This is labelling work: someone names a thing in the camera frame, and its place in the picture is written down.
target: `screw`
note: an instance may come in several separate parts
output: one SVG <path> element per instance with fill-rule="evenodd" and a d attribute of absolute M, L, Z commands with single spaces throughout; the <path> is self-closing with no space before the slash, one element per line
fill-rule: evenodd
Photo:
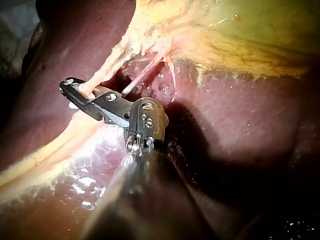
<path fill-rule="evenodd" d="M 64 85 L 67 86 L 67 85 L 72 84 L 73 82 L 74 82 L 74 80 L 72 78 L 70 78 L 70 79 L 65 80 Z"/>
<path fill-rule="evenodd" d="M 117 99 L 117 95 L 115 95 L 114 93 L 109 93 L 107 96 L 105 96 L 105 99 L 108 102 L 113 102 L 114 100 Z"/>

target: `metal jaw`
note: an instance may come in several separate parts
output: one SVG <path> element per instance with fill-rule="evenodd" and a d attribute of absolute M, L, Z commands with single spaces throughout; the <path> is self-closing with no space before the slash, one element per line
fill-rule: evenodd
<path fill-rule="evenodd" d="M 69 77 L 60 83 L 60 91 L 71 103 L 97 121 L 124 128 L 127 151 L 145 148 L 162 149 L 165 128 L 169 120 L 161 103 L 151 97 L 142 97 L 135 102 L 122 98 L 109 88 L 96 92 L 89 100 L 77 89 L 85 81 Z"/>

